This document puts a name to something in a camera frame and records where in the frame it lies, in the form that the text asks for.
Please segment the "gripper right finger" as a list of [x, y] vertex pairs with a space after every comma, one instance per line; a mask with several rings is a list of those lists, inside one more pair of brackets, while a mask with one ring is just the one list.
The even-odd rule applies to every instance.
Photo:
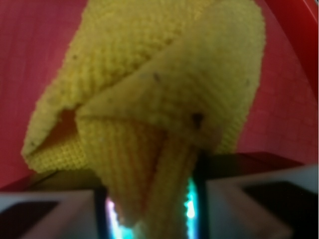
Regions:
[[316, 239], [319, 166], [266, 152], [201, 153], [189, 185], [191, 239]]

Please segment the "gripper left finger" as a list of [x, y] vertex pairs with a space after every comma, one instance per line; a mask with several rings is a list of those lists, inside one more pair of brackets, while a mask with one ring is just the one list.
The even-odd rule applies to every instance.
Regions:
[[0, 189], [2, 239], [110, 239], [108, 191], [90, 171], [26, 177]]

